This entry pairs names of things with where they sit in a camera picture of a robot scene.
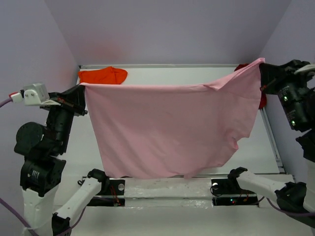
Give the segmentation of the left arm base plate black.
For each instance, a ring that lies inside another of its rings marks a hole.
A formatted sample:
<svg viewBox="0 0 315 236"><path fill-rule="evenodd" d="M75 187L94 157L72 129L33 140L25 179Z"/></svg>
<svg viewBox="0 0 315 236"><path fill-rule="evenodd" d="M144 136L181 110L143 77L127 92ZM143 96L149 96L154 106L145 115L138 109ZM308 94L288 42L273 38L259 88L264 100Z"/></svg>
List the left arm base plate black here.
<svg viewBox="0 0 315 236"><path fill-rule="evenodd" d="M102 188L90 202L88 207L124 207L125 206L125 180L110 179L109 185Z"/></svg>

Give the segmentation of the pink t shirt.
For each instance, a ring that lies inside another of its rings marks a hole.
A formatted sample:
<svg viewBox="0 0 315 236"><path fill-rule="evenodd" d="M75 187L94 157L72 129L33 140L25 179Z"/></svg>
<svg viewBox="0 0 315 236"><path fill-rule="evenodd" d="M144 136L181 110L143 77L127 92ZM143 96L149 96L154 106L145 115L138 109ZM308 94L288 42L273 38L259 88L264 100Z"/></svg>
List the pink t shirt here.
<svg viewBox="0 0 315 236"><path fill-rule="evenodd" d="M261 101L259 58L196 85L84 83L106 174L155 179L223 166L250 136Z"/></svg>

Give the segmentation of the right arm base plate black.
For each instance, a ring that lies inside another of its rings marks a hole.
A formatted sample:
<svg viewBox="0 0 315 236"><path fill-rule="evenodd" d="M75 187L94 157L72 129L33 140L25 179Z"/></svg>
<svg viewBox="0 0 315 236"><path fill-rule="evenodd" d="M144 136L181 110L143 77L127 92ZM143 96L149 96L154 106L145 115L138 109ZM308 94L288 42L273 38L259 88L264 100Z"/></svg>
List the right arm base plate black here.
<svg viewBox="0 0 315 236"><path fill-rule="evenodd" d="M219 206L259 206L261 200L256 193L235 187L227 178L212 180L210 192L212 204Z"/></svg>

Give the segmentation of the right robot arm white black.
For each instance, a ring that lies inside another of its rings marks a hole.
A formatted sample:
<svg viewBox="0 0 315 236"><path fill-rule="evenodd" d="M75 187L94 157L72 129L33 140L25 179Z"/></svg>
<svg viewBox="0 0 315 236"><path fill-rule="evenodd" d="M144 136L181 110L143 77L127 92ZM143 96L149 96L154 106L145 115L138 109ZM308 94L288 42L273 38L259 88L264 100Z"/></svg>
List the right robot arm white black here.
<svg viewBox="0 0 315 236"><path fill-rule="evenodd" d="M277 204L276 210L311 228L315 226L315 89L307 82L315 76L315 66L292 60L283 65L262 63L260 90L278 96L290 128L303 133L296 138L308 165L308 181L279 182L260 177L248 169L233 169L227 176L227 189L255 192Z"/></svg>

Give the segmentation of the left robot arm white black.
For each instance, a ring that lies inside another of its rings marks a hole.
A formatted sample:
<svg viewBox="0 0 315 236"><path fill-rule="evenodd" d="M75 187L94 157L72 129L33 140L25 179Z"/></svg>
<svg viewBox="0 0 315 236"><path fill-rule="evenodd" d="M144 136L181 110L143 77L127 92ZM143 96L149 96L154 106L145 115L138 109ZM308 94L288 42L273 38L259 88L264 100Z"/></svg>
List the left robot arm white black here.
<svg viewBox="0 0 315 236"><path fill-rule="evenodd" d="M14 151L24 157L20 185L24 199L23 232L26 236L68 236L76 226L88 203L109 188L105 172L91 170L80 188L59 210L54 199L66 161L66 152L75 116L87 114L85 88L76 85L64 92L46 90L42 83L25 86L10 95L13 102L39 106L48 111L45 124L28 122L16 134Z"/></svg>

